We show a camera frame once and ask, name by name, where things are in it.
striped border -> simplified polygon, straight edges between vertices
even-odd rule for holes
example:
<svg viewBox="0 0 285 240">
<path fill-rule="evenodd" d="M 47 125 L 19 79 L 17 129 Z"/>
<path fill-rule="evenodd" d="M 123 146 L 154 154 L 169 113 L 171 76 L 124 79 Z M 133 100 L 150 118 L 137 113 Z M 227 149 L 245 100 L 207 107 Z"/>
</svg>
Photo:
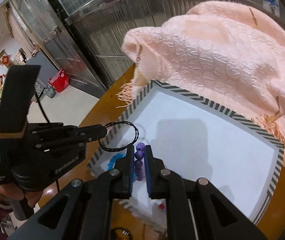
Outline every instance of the striped border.
<svg viewBox="0 0 285 240">
<path fill-rule="evenodd" d="M 242 123 L 243 125 L 246 125 L 250 129 L 254 130 L 256 133 L 258 133 L 259 135 L 261 135 L 266 140 L 268 140 L 269 142 L 271 142 L 272 144 L 274 144 L 275 146 L 277 146 L 279 148 L 279 153 L 278 153 L 278 158 L 277 158 L 275 170 L 274 170 L 273 177 L 272 177 L 272 180 L 270 182 L 270 185 L 268 187 L 268 190 L 266 192 L 266 197 L 265 197 L 264 203 L 263 203 L 261 209 L 259 210 L 257 216 L 253 220 L 253 223 L 255 225 L 257 225 L 259 223 L 259 221 L 261 220 L 263 214 L 265 213 L 265 210 L 266 210 L 266 208 L 267 208 L 267 206 L 271 200 L 271 197 L 273 196 L 275 189 L 276 189 L 276 185 L 277 185 L 277 182 L 278 182 L 278 179 L 280 176 L 281 167 L 282 167 L 283 160 L 284 160 L 284 145 L 283 145 L 283 143 L 281 143 L 272 134 L 268 133 L 266 130 L 261 128 L 259 125 L 257 125 L 254 122 L 246 119 L 244 116 L 237 114 L 235 111 L 232 111 L 231 109 L 229 109 L 225 106 L 222 106 L 218 103 L 215 103 L 214 101 L 209 100 L 208 98 L 204 98 L 198 94 L 191 93 L 188 90 L 181 89 L 177 86 L 173 86 L 173 85 L 170 85 L 168 83 L 164 83 L 164 82 L 156 81 L 156 80 L 152 80 L 147 86 L 144 87 L 143 90 L 141 90 L 140 94 L 126 108 L 126 110 L 121 114 L 121 116 L 118 118 L 117 121 L 126 121 L 129 118 L 129 116 L 134 112 L 134 110 L 137 108 L 137 106 L 140 104 L 140 102 L 145 98 L 145 96 L 150 92 L 150 90 L 155 85 L 162 87 L 164 89 L 170 90 L 172 92 L 178 93 L 178 94 L 183 95 L 185 97 L 191 98 L 195 101 L 202 103 L 203 105 L 209 106 L 210 108 L 215 109 L 215 110 L 231 117 L 232 119 Z M 117 132 L 119 131 L 121 126 L 122 125 L 114 126 L 110 130 L 108 135 L 105 137 L 105 139 L 101 141 L 101 143 L 104 146 L 107 146 L 111 142 L 111 140 L 115 137 L 115 135 L 117 134 Z M 95 152 L 94 156 L 92 157 L 92 159 L 89 161 L 87 167 L 93 168 L 93 166 L 97 163 L 97 161 L 99 160 L 102 153 L 103 153 L 103 150 L 99 147 L 97 149 L 97 151 Z M 124 207 L 125 208 L 131 208 L 129 203 L 124 205 Z"/>
</svg>

white tray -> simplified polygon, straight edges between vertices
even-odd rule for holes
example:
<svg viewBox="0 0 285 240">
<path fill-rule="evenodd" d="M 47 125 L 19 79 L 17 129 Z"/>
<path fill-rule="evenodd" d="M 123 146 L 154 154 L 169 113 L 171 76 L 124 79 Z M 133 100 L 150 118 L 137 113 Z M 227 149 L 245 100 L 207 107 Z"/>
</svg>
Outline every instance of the white tray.
<svg viewBox="0 0 285 240">
<path fill-rule="evenodd" d="M 254 224 L 275 191 L 283 161 L 283 144 L 234 111 L 176 86 L 151 81 L 119 121 L 132 122 L 138 142 L 150 144 L 153 155 L 183 178 L 209 179 Z M 130 126 L 115 126 L 102 143 L 121 147 L 134 138 Z M 98 176 L 125 155 L 99 148 L 88 163 Z M 135 181 L 132 198 L 123 200 L 138 217 L 164 230 L 166 214 L 150 200 L 146 181 Z"/>
</svg>

blue gripper pad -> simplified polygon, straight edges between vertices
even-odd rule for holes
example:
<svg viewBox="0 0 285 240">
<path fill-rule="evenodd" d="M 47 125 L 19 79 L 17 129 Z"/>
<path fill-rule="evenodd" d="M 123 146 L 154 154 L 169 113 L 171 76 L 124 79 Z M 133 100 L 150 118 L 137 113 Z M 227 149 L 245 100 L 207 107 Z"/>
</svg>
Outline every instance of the blue gripper pad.
<svg viewBox="0 0 285 240">
<path fill-rule="evenodd" d="M 127 148 L 126 156 L 120 158 L 115 163 L 115 169 L 121 171 L 121 180 L 117 181 L 114 186 L 114 192 L 119 199 L 129 199 L 132 194 L 133 184 L 133 162 L 134 146 Z"/>
<path fill-rule="evenodd" d="M 153 153 L 150 145 L 146 145 L 145 154 L 144 154 L 144 163 L 145 163 L 145 175 L 147 183 L 147 192 L 149 197 L 152 196 L 152 175 L 150 171 L 150 162 L 153 162 Z"/>
</svg>

purple ball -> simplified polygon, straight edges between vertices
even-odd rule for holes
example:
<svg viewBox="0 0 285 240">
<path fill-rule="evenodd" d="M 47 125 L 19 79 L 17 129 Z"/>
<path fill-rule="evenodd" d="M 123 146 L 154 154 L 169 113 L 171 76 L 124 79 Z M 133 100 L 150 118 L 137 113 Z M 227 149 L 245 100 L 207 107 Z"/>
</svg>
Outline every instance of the purple ball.
<svg viewBox="0 0 285 240">
<path fill-rule="evenodd" d="M 143 174 L 137 175 L 137 180 L 138 181 L 142 181 L 143 179 L 144 179 L 144 175 Z"/>
<path fill-rule="evenodd" d="M 137 160 L 141 160 L 144 157 L 144 153 L 142 151 L 137 151 L 135 157 Z"/>
<path fill-rule="evenodd" d="M 146 147 L 146 145 L 144 143 L 138 143 L 136 146 L 136 150 L 137 151 L 144 151 L 145 147 Z"/>
<path fill-rule="evenodd" d="M 140 169 L 143 166 L 143 162 L 141 160 L 135 160 L 134 165 L 135 168 Z"/>
<path fill-rule="evenodd" d="M 140 168 L 140 169 L 134 169 L 134 172 L 135 172 L 135 174 L 136 175 L 139 175 L 139 174 L 143 174 L 144 172 L 143 172 L 143 169 L 142 168 Z"/>
</svg>

hand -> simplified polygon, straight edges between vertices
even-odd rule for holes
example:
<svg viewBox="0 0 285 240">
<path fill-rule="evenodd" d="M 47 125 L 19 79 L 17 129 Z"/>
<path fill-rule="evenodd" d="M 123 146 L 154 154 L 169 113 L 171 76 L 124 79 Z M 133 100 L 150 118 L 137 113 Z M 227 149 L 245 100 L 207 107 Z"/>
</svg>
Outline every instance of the hand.
<svg viewBox="0 0 285 240">
<path fill-rule="evenodd" d="M 18 188 L 14 183 L 0 185 L 0 203 L 7 203 L 8 198 L 23 200 L 24 197 L 28 200 L 28 205 L 34 207 L 39 201 L 42 195 L 42 191 L 39 192 L 23 192 L 21 188 Z"/>
</svg>

